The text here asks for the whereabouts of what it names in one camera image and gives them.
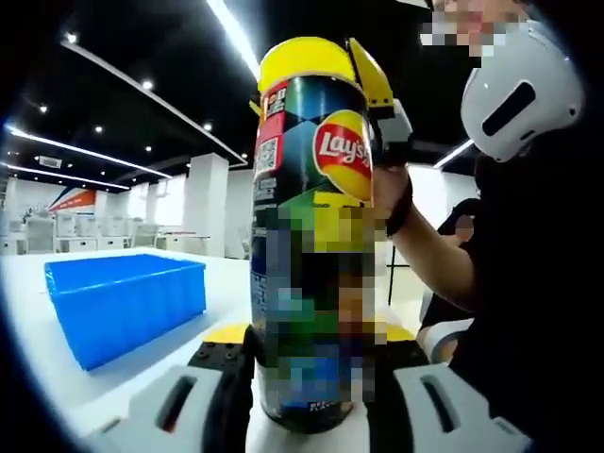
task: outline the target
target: lay's logo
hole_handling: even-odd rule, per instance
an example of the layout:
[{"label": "lay's logo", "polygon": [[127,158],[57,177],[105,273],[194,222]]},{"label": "lay's logo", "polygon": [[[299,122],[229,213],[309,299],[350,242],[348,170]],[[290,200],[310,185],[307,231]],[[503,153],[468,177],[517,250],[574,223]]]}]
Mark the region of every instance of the lay's logo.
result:
[{"label": "lay's logo", "polygon": [[338,189],[362,202],[371,200],[371,156],[356,111],[339,110],[317,127],[314,163]]}]

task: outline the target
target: black ceiling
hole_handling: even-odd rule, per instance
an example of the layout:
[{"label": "black ceiling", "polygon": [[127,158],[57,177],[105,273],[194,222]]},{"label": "black ceiling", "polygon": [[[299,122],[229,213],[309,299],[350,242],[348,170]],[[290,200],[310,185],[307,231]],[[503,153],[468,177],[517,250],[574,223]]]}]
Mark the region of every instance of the black ceiling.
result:
[{"label": "black ceiling", "polygon": [[[437,152],[413,151],[411,161],[434,163],[465,140],[460,102],[475,62],[462,48],[420,45],[419,27],[429,17],[427,9],[395,0],[225,3],[258,60],[274,45],[296,36],[321,36],[339,43],[357,38],[389,77],[416,139],[440,145],[434,146]],[[206,153],[239,162],[122,79],[61,46],[66,32],[76,33],[77,45],[134,80],[152,79],[154,94],[200,125],[211,122],[215,137],[237,154],[252,156],[257,117],[247,104],[257,90],[255,79],[206,0],[78,2],[56,45],[14,105],[11,125],[141,166],[158,165],[168,175],[185,173],[190,157]],[[45,114],[42,105],[48,107]],[[96,126],[102,126],[103,133],[96,133]],[[137,183],[160,178],[71,150],[5,137],[4,152],[11,153],[4,161],[15,165],[52,171],[34,159],[44,155],[63,160],[60,173],[87,179],[130,186],[134,177]],[[243,168],[251,168],[251,163]],[[472,168],[468,157],[447,170],[471,173]],[[53,176],[19,174],[34,176],[57,182]]]}]

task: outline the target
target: person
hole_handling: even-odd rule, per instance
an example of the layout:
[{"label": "person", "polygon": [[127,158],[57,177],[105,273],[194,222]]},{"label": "person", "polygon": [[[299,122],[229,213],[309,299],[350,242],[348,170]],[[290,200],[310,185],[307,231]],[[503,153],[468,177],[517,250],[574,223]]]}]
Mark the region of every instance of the person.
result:
[{"label": "person", "polygon": [[[478,215],[479,207],[480,200],[477,198],[467,198],[461,201],[445,222],[439,226],[438,233],[453,245],[465,249],[472,241],[474,218]],[[434,294],[422,319],[422,326],[417,333],[417,343],[424,347],[424,338],[428,335],[430,328],[439,323],[460,321],[472,318],[472,316],[468,311],[462,310]],[[439,350],[439,361],[451,361],[457,344],[457,339],[443,344]]]},{"label": "person", "polygon": [[[445,20],[461,25],[458,43],[469,46],[479,45],[478,38],[498,24],[529,18],[524,2],[513,0],[437,0],[434,6]],[[560,414],[559,394],[551,392],[569,385],[559,372],[555,333],[567,322],[559,305],[572,300],[579,283],[564,277],[560,262],[580,261],[573,247],[558,246],[560,238],[547,224],[570,196],[570,169],[580,168],[575,140],[593,127],[587,118],[566,129],[546,129],[528,152],[507,161],[479,149],[481,213],[468,246],[441,236],[413,204],[390,233],[431,290],[475,315],[450,367],[488,399],[492,415],[506,418],[538,445],[551,446],[553,427],[567,418]],[[393,219],[401,200],[411,199],[407,170],[377,167],[374,177],[375,206]]]}]

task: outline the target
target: ceiling light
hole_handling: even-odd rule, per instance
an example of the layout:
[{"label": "ceiling light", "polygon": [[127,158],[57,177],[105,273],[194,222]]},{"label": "ceiling light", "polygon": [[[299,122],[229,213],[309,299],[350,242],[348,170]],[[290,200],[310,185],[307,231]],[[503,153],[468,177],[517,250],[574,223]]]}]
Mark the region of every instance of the ceiling light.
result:
[{"label": "ceiling light", "polygon": [[77,42],[77,35],[75,33],[65,33],[65,39],[69,44],[75,44]]},{"label": "ceiling light", "polygon": [[89,151],[84,148],[78,148],[76,146],[71,146],[70,144],[65,144],[61,142],[55,142],[54,140],[44,139],[42,137],[36,137],[35,135],[30,135],[22,130],[17,129],[13,126],[6,126],[6,128],[10,131],[12,135],[15,137],[21,137],[22,139],[31,140],[33,142],[46,143],[59,148],[69,149],[70,151],[76,151],[77,153],[85,154],[87,156],[91,156],[98,159],[108,160],[109,162],[118,163],[120,165],[124,165],[125,167],[136,168],[137,170],[141,170],[146,173],[152,173],[154,175],[167,177],[168,179],[172,179],[170,175],[166,175],[165,173],[158,172],[156,170],[152,170],[150,168],[142,167],[141,165],[137,165],[136,163],[126,162],[125,160],[111,158],[110,156],[106,156],[104,154],[95,153],[93,151]]},{"label": "ceiling light", "polygon": [[45,176],[65,177],[65,178],[71,179],[73,181],[90,182],[91,184],[98,184],[98,185],[101,185],[101,186],[113,187],[115,189],[123,189],[125,191],[127,191],[129,189],[129,187],[127,187],[127,186],[120,186],[118,184],[110,184],[108,182],[94,181],[92,179],[86,179],[84,177],[62,175],[60,173],[45,172],[44,170],[34,170],[33,168],[19,167],[17,165],[11,165],[11,164],[6,163],[6,162],[0,162],[0,165],[2,165],[3,167],[8,168],[9,170],[14,170],[14,171],[17,171],[17,172],[26,172],[26,173],[33,173],[33,174],[36,174],[36,175],[45,175]]},{"label": "ceiling light", "polygon": [[465,151],[466,149],[468,149],[473,144],[474,144],[474,142],[472,142],[471,140],[468,140],[467,142],[465,142],[464,144],[462,144],[460,147],[458,147],[454,151],[451,151],[444,158],[442,158],[438,162],[436,162],[434,164],[434,168],[441,168],[441,167],[443,167],[446,163],[449,163],[450,161],[452,161],[454,158],[456,158],[458,155],[460,155],[463,151]]},{"label": "ceiling light", "polygon": [[242,27],[237,22],[237,19],[228,10],[223,0],[208,0],[208,5],[211,10],[216,14],[216,17],[225,29],[228,37],[230,38],[233,45],[237,48],[241,54],[243,61],[254,75],[257,81],[260,80],[260,65],[256,60],[252,46],[247,39],[247,35],[243,31]]}]

